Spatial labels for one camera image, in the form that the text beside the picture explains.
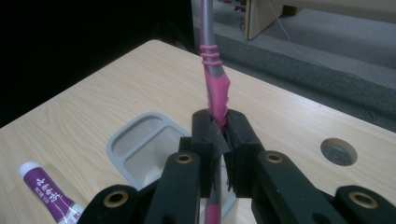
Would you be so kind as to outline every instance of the wooden table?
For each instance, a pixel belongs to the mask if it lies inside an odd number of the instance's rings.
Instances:
[[[396,203],[396,133],[225,68],[229,107],[244,113],[267,150],[287,154],[314,183],[334,194],[360,185]],[[158,111],[191,129],[191,114],[206,108],[201,59],[159,41],[129,52],[0,130],[0,223],[54,223],[19,176],[40,162],[65,194],[87,205],[100,190],[128,184],[106,154],[110,136],[136,116]],[[358,160],[327,161],[320,144],[340,138]],[[253,223],[248,200],[237,223]]]

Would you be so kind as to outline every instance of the brass insert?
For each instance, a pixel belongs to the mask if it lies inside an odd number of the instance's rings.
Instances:
[[[128,193],[125,190],[115,190],[107,194],[103,200],[103,204],[109,208],[119,207],[126,203],[128,197]]]
[[[274,163],[280,163],[280,162],[283,161],[283,158],[280,155],[277,155],[277,154],[274,154],[274,153],[268,154],[265,157],[265,159],[267,159],[270,162],[274,162]]]
[[[189,163],[190,161],[192,161],[192,156],[183,154],[183,155],[177,156],[176,160],[177,160],[177,162],[180,162],[180,163]]]
[[[355,204],[365,208],[374,209],[378,207],[378,202],[372,196],[362,192],[352,191],[349,193],[349,198]]]

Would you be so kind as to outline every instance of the toothpaste tube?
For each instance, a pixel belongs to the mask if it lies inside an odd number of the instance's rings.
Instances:
[[[23,164],[20,175],[26,185],[47,206],[56,223],[78,223],[83,208],[66,197],[37,162],[28,161]]]

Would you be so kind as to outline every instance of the floor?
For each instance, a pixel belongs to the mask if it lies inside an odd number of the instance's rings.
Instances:
[[[191,4],[194,27],[199,28],[201,2],[192,0]],[[295,16],[280,17],[254,39],[246,40],[240,29],[245,13],[233,10],[238,4],[234,0],[213,2],[216,35],[396,90],[396,24],[302,9]]]

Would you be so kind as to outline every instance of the gray floor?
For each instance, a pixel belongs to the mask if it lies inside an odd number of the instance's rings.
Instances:
[[[192,0],[197,28],[200,4]],[[245,13],[234,12],[237,4],[214,1],[217,35],[396,89],[396,24],[302,9],[296,16],[279,18],[291,44],[277,21],[254,39],[245,40],[239,28]]]
[[[302,9],[245,40],[238,3],[214,1],[224,64],[358,119],[396,132],[396,24]],[[192,0],[195,47],[200,0]]]

